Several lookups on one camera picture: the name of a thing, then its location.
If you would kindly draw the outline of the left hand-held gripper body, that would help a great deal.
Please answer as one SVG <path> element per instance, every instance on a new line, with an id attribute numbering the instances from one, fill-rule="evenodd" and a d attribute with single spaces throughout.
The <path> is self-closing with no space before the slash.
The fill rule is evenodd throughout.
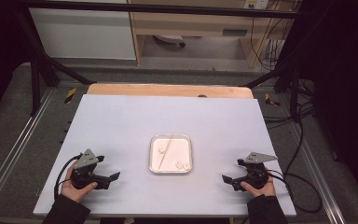
<path id="1" fill-rule="evenodd" d="M 71 174 L 71 181 L 76 189 L 83 189 L 92 182 L 97 182 L 96 189 L 108 189 L 110 186 L 107 176 L 94 174 L 94 169 L 98 164 L 97 156 L 87 149 L 78 159 L 76 166 Z"/>

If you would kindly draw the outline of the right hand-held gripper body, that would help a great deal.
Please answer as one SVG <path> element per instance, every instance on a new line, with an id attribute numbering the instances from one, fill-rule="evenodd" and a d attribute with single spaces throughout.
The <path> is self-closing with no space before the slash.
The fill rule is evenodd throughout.
<path id="1" fill-rule="evenodd" d="M 269 179 L 269 175 L 264 163 L 267 161 L 275 161 L 277 160 L 277 157 L 251 152 L 243 160 L 246 163 L 244 167 L 246 168 L 247 175 L 233 179 L 232 187 L 235 191 L 245 191 L 245 189 L 241 186 L 241 182 L 245 181 L 256 189 L 262 189 Z"/>

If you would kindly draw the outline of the thin wooden skewer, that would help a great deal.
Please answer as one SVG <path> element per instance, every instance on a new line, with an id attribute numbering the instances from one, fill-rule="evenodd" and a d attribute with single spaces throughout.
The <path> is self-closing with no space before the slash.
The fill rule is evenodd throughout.
<path id="1" fill-rule="evenodd" d="M 168 150 L 169 150 L 169 147 L 170 147 L 170 144 L 171 144 L 171 141 L 172 141 L 172 135 L 170 135 L 169 137 L 169 140 L 168 140 L 168 143 L 167 143 L 167 146 L 165 147 L 164 151 L 163 151 L 163 155 L 162 155 L 162 158 L 160 160 L 160 163 L 159 163 L 159 166 L 158 166 L 158 169 L 160 169 L 162 163 L 164 162 L 165 160 L 165 157 L 168 153 Z"/>

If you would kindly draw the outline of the square white tray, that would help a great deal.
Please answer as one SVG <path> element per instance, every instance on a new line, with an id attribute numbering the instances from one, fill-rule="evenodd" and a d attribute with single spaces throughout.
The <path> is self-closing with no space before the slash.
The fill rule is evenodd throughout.
<path id="1" fill-rule="evenodd" d="M 160 160 L 163 154 L 158 152 L 159 147 L 166 147 L 169 137 L 172 135 L 172 141 L 162 163 L 160 169 L 158 169 Z M 177 161 L 181 161 L 184 165 L 188 163 L 190 170 L 177 169 L 175 166 Z M 192 145 L 191 140 L 187 135 L 184 134 L 158 134 L 155 135 L 150 142 L 150 153 L 149 153 L 149 169 L 158 175 L 179 175 L 187 174 L 193 168 L 192 158 Z"/>

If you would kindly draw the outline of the person's right hand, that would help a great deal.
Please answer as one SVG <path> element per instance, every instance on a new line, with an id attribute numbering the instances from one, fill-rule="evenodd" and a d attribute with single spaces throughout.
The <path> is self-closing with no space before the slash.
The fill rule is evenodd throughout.
<path id="1" fill-rule="evenodd" d="M 254 197 L 258 197 L 261 195 L 265 195 L 265 196 L 275 196 L 276 195 L 273 178 L 271 176 L 268 178 L 267 183 L 265 184 L 265 186 L 262 189 L 256 189 L 245 181 L 241 182 L 241 186 L 246 191 L 250 192 Z"/>

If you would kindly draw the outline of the person's left hand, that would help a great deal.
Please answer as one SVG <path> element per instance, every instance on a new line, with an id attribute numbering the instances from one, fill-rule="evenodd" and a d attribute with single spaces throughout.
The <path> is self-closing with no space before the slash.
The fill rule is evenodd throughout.
<path id="1" fill-rule="evenodd" d="M 81 203 L 82 199 L 98 186 L 98 183 L 92 182 L 83 189 L 76 189 L 71 181 L 71 174 L 75 166 L 76 161 L 74 161 L 67 170 L 65 181 L 62 183 L 61 195 L 71 199 L 76 203 Z"/>

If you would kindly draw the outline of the wooden table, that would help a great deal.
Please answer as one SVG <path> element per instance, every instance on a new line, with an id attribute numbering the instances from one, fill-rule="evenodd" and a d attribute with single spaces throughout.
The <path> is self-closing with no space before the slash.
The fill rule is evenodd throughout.
<path id="1" fill-rule="evenodd" d="M 249 88 L 227 86 L 94 83 L 87 94 L 253 99 Z"/>

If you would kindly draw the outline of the white cabinet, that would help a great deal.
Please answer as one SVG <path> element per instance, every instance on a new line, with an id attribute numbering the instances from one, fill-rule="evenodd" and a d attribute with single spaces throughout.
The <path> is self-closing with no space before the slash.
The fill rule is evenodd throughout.
<path id="1" fill-rule="evenodd" d="M 136 58 L 128 13 L 30 9 L 46 53 L 54 58 Z"/>

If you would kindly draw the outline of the office chair base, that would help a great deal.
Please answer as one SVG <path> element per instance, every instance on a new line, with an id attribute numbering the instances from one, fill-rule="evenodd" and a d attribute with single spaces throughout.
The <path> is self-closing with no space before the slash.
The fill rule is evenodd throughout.
<path id="1" fill-rule="evenodd" d="M 156 39 L 169 44 L 177 44 L 180 48 L 186 46 L 184 39 L 179 35 L 156 35 Z"/>

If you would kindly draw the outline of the light wooden desk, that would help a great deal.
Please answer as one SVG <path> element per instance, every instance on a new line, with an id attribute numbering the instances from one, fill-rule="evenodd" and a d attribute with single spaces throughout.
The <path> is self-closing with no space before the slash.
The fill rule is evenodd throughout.
<path id="1" fill-rule="evenodd" d="M 128 0 L 130 4 L 244 8 L 245 0 Z M 266 10 L 291 11 L 295 0 L 268 0 Z M 181 35 L 234 37 L 240 40 L 248 66 L 259 65 L 262 48 L 269 39 L 284 39 L 291 28 L 288 19 L 208 16 L 188 14 L 131 13 L 136 36 Z"/>

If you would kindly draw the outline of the aluminium rail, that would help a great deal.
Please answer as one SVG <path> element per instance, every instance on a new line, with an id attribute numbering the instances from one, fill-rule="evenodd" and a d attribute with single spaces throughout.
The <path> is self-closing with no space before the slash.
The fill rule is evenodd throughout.
<path id="1" fill-rule="evenodd" d="M 34 129 L 36 128 L 39 120 L 44 115 L 46 108 L 51 100 L 51 97 L 56 92 L 55 88 L 48 88 L 41 101 L 41 106 L 36 110 L 36 112 L 27 120 L 26 125 L 21 130 L 21 134 L 17 138 L 15 144 L 9 151 L 6 159 L 4 160 L 3 164 L 0 167 L 0 191 L 2 190 L 3 186 L 7 182 L 8 177 L 10 176 L 11 171 L 13 170 L 14 166 L 16 165 L 18 159 L 21 156 L 24 148 L 26 147 L 29 139 L 31 138 Z"/>
<path id="2" fill-rule="evenodd" d="M 306 141 L 305 135 L 297 123 L 292 123 L 291 127 L 299 142 L 299 152 L 305 161 L 307 169 L 310 173 L 311 180 L 319 191 L 322 198 L 324 211 L 327 214 L 331 224 L 345 224 L 345 218 L 341 213 L 339 206 L 333 196 L 330 187 L 322 173 L 322 169 L 314 159 L 310 147 Z"/>

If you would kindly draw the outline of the white wall socket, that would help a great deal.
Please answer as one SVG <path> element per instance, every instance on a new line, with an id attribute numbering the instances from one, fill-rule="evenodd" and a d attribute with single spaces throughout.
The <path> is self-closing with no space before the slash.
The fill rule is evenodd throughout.
<path id="1" fill-rule="evenodd" d="M 245 0 L 244 8 L 249 9 L 266 9 L 269 0 Z"/>

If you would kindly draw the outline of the black metal frame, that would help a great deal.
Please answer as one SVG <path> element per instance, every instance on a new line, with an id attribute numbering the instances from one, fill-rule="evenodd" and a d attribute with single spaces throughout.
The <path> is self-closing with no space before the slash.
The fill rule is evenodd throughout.
<path id="1" fill-rule="evenodd" d="M 78 1 L 53 1 L 53 0 L 14 0 L 11 5 L 18 10 L 14 13 L 21 29 L 24 39 L 29 44 L 32 59 L 33 78 L 33 112 L 39 107 L 36 91 L 39 90 L 37 74 L 40 73 L 49 86 L 57 86 L 60 83 L 53 67 L 64 72 L 67 76 L 74 78 L 82 84 L 93 84 L 76 72 L 65 67 L 63 64 L 52 59 L 42 47 L 38 39 L 38 33 L 31 28 L 31 22 L 27 20 L 23 11 L 31 8 L 67 9 L 67 10 L 91 10 L 91 11 L 114 11 L 114 12 L 136 12 L 136 13 L 160 13 L 160 14 L 188 14 L 208 16 L 231 16 L 249 18 L 279 18 L 279 19 L 304 19 L 307 13 L 295 11 L 277 11 L 265 9 L 234 9 L 227 7 L 190 7 L 190 6 L 165 6 L 145 4 L 120 4 L 120 3 L 98 3 Z"/>

